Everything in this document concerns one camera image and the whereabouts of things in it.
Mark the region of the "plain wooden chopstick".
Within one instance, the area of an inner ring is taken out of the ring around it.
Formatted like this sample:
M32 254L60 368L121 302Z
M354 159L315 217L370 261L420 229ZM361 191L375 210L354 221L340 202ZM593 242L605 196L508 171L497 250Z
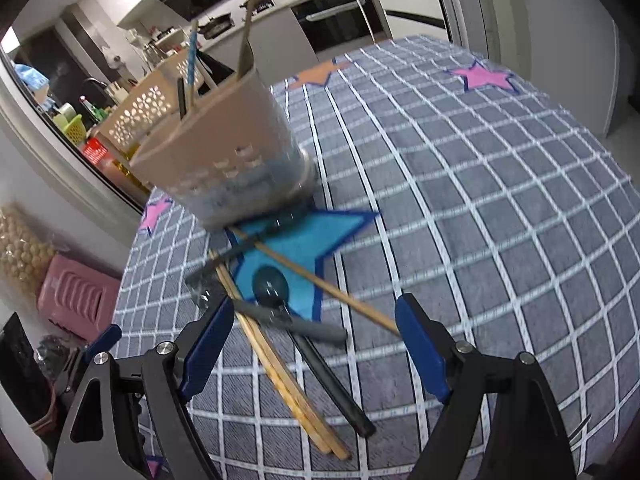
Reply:
M248 0L246 5L238 67L236 68L235 72L237 80L241 80L245 76L245 74L252 68L254 63L254 54L252 51L252 47L250 46L250 26L252 26L252 17L255 3L256 0Z

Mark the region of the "blue patterned wooden chopstick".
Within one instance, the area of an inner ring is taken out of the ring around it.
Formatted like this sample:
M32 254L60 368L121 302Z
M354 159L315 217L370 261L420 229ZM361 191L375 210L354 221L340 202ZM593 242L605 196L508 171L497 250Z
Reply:
M194 100L196 50L198 50L198 20L193 20L190 26L188 71L186 72L186 104L188 107L191 107Z

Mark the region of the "dark green spoon centre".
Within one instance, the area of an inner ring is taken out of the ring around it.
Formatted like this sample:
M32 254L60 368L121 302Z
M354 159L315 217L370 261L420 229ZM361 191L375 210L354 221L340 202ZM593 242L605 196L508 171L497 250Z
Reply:
M252 289L258 304L278 311L278 319L290 332L336 346L347 340L347 332L343 327L306 320L291 309L288 304L288 281L275 266L258 268L252 278Z

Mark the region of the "dark spoon near holder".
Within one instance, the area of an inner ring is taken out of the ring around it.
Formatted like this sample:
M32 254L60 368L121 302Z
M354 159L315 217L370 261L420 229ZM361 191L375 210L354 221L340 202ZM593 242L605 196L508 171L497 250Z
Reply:
M303 211L303 209L285 211L284 214L280 214L279 217L272 219L261 231L243 237L238 244L233 245L223 254L211 258L201 269L189 274L184 280L186 286L195 288L207 275L214 272L221 264L236 258L238 255L242 255L243 252L247 252L258 242L262 242L266 238L279 234L281 231L294 226L296 222L299 222L299 220L302 220L305 216L306 212Z

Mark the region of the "pink plastic stool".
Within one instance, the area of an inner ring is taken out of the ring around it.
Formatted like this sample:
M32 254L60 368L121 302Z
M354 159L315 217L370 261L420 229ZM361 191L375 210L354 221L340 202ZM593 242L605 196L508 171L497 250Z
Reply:
M40 287L43 318L85 342L93 342L111 324L120 281L76 260L56 255Z

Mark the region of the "long wooden chopstick crossing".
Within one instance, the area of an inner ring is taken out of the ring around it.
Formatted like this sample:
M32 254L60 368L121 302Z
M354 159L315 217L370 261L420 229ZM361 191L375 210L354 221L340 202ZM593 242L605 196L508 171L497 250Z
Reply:
M316 263L321 264L323 256L296 256L294 255L294 243L286 242L283 235L275 235L264 240L256 240L253 246L266 255L271 260L279 263L286 270L289 270L307 282L314 284L322 292L338 300L341 304L346 304L352 310L367 318L372 323L387 330L388 332L398 336L399 330L396 322L392 318L384 314L382 311L371 306L367 302L352 296L337 285L326 281L316 272Z

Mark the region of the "grey checked tablecloth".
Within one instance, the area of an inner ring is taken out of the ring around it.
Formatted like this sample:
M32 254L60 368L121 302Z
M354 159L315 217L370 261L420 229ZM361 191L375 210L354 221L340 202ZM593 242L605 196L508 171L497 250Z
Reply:
M532 84L446 41L341 55L318 84L272 93L318 167L319 207L372 221L323 260L326 279L385 314L408 292L457 338L536 356L578 470L605 461L639 408L639 194L610 153ZM375 424L363 439L296 351L269 339L349 449L317 450L235 327L190 413L226 479L402 479L435 428L401 340L331 297L325 346Z

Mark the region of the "beige plastic utensil holder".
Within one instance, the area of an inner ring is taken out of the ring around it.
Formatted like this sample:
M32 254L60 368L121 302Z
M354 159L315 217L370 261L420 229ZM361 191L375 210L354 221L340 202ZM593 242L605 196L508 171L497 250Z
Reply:
M196 100L186 116L159 122L130 162L206 230L302 200L314 163L254 68Z

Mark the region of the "bag of peanuts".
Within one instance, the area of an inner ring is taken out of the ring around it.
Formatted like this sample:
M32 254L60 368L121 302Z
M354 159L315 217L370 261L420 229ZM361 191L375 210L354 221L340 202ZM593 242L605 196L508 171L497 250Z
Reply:
M12 206L1 207L1 283L36 300L50 263L58 253L32 232Z

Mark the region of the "beige perforated laundry basket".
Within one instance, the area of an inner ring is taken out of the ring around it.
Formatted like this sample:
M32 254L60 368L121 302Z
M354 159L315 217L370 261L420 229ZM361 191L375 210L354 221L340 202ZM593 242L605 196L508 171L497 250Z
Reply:
M178 114L177 80L183 79L184 92L188 92L188 54L188 50L182 50L161 62L96 126L92 136L108 150L127 155L159 122ZM202 51L196 52L194 99L204 96L233 74L232 68L216 58Z

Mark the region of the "black wok on stove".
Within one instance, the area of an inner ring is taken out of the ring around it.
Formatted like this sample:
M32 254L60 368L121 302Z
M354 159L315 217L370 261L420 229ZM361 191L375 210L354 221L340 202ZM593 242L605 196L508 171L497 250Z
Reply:
M198 26L198 33L206 40L211 40L222 35L234 27L231 14L226 13L216 18L211 18L206 24Z

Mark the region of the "black built-in oven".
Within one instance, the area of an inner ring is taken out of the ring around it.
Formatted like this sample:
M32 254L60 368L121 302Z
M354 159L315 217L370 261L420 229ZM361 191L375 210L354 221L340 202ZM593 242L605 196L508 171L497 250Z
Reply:
M375 0L307 0L292 12L315 54L387 37Z

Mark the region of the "black pot on stove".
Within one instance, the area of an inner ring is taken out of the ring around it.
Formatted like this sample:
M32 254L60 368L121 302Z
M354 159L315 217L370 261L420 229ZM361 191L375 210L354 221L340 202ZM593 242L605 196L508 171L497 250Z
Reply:
M241 4L241 8L246 10L252 4L252 14L257 15L274 7L273 0L246 0Z

